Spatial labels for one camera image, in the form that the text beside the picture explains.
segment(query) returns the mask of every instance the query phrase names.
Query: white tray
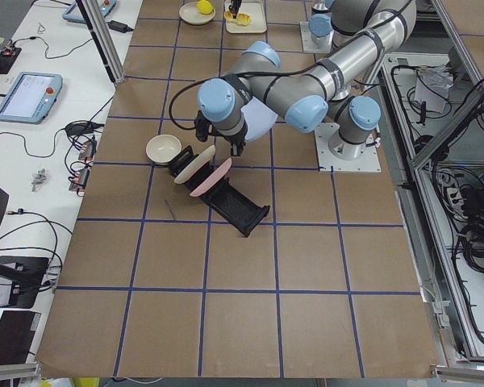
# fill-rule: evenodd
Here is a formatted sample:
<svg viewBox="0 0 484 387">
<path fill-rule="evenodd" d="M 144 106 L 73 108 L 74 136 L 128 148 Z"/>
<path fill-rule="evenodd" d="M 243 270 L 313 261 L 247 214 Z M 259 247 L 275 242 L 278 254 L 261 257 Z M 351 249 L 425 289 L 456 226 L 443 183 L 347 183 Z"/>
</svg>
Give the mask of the white tray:
<svg viewBox="0 0 484 387">
<path fill-rule="evenodd" d="M 230 2 L 224 3 L 224 10 L 229 9 Z M 251 23 L 248 26 L 238 26 L 235 23 L 226 22 L 226 31 L 231 34 L 261 34 L 267 31 L 264 6 L 260 0 L 242 1 L 239 14 L 251 16 Z"/>
</svg>

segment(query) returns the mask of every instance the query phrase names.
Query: blue tablet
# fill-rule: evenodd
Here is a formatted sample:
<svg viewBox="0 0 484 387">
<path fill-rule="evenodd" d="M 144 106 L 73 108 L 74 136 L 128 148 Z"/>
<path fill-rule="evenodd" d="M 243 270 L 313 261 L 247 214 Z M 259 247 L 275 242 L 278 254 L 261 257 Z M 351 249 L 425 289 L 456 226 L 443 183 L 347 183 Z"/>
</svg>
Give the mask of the blue tablet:
<svg viewBox="0 0 484 387">
<path fill-rule="evenodd" d="M 116 6 L 116 0 L 104 0 L 102 4 L 98 5 L 100 7 L 100 11 L 102 16 L 106 17 L 109 15 L 111 10 Z M 63 19 L 68 22 L 73 23 L 84 23 L 84 19 L 82 18 L 81 11 L 79 7 L 74 2 L 68 9 L 63 13 Z"/>
<path fill-rule="evenodd" d="M 40 123 L 63 86 L 58 74 L 20 73 L 0 104 L 0 121 Z"/>
</svg>

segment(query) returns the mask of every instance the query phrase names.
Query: small metal part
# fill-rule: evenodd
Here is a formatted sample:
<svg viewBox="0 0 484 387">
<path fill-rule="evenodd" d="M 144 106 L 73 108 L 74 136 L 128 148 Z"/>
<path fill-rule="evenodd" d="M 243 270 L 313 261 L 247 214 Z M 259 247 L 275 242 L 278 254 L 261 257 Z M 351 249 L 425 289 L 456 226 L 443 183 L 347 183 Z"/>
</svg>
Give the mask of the small metal part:
<svg viewBox="0 0 484 387">
<path fill-rule="evenodd" d="M 36 191 L 36 188 L 38 185 L 41 185 L 43 183 L 45 183 L 45 181 L 47 180 L 47 174 L 46 174 L 46 170 L 45 168 L 43 169 L 40 169 L 37 173 L 33 173 L 32 174 L 32 192 L 35 192 Z"/>
<path fill-rule="evenodd" d="M 169 209 L 169 212 L 170 214 L 172 215 L 172 219 L 173 220 L 177 220 L 176 218 L 176 214 L 174 213 L 174 210 L 172 209 L 172 207 L 170 206 L 170 203 L 167 199 L 165 199 L 165 205 L 167 206 L 167 208 Z"/>
</svg>

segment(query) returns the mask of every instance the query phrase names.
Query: gray robot arm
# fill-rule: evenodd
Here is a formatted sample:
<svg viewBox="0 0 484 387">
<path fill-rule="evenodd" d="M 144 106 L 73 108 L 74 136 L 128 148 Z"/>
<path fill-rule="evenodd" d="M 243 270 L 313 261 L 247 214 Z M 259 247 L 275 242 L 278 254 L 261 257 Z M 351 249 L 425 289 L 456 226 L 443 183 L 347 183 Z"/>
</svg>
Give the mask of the gray robot arm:
<svg viewBox="0 0 484 387">
<path fill-rule="evenodd" d="M 414 0 L 335 0 L 331 11 L 335 51 L 299 77 L 287 76 L 279 69 L 278 54 L 268 44 L 255 42 L 229 70 L 240 82 L 215 78 L 201 86 L 199 109 L 215 133 L 230 141 L 233 155 L 241 153 L 247 131 L 240 112 L 247 103 L 244 93 L 251 93 L 299 131 L 313 131 L 327 115 L 328 102 L 343 101 L 353 79 L 385 52 L 400 47 L 416 18 Z"/>
</svg>

